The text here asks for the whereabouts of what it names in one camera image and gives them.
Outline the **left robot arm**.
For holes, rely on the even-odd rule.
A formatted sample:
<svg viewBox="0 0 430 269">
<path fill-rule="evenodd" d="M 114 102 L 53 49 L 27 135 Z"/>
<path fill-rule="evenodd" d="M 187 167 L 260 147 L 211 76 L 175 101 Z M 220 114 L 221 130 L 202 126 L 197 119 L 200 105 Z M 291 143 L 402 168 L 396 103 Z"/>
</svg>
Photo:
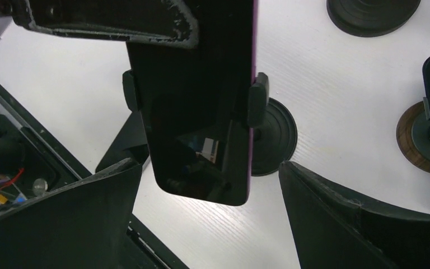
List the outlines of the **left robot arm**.
<svg viewBox="0 0 430 269">
<path fill-rule="evenodd" d="M 198 21 L 184 1 L 0 1 L 0 18 L 65 38 L 100 39 L 191 49 Z M 0 134 L 0 174 L 23 168 L 23 144 Z"/>
</svg>

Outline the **magenta edged phone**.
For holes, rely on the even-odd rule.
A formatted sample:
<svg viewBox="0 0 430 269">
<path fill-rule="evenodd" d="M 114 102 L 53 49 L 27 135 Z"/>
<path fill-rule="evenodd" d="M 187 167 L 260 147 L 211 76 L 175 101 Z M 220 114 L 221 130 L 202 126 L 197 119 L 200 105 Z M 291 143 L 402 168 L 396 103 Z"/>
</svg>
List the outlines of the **magenta edged phone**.
<svg viewBox="0 0 430 269">
<path fill-rule="evenodd" d="M 187 1 L 193 49 L 129 43 L 155 181 L 165 192 L 243 205 L 249 196 L 257 1 Z"/>
</svg>

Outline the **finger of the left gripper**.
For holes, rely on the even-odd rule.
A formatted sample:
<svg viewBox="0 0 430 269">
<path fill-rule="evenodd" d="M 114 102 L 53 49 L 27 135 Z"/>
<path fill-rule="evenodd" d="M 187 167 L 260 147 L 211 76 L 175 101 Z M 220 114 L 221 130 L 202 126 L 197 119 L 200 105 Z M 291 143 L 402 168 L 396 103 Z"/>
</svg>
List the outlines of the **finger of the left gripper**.
<svg viewBox="0 0 430 269">
<path fill-rule="evenodd" d="M 195 16 L 184 1 L 0 1 L 0 16 L 30 31 L 193 49 Z"/>
</svg>

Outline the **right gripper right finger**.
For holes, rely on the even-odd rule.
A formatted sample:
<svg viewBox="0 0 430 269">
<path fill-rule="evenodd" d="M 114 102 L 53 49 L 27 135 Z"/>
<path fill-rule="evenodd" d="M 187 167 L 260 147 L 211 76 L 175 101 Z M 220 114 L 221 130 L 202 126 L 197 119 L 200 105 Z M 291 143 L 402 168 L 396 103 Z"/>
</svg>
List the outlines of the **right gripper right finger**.
<svg viewBox="0 0 430 269">
<path fill-rule="evenodd" d="M 302 268 L 430 268 L 430 214 L 379 201 L 298 163 L 279 181 Z"/>
</svg>

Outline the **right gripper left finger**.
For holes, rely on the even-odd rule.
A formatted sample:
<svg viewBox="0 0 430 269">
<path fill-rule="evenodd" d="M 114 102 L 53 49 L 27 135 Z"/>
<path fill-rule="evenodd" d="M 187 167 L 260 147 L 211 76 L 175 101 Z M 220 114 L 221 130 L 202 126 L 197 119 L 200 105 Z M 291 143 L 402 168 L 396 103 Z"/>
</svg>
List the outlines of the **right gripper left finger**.
<svg viewBox="0 0 430 269">
<path fill-rule="evenodd" d="M 141 174 L 124 159 L 0 212 L 0 268 L 117 268 Z"/>
</svg>

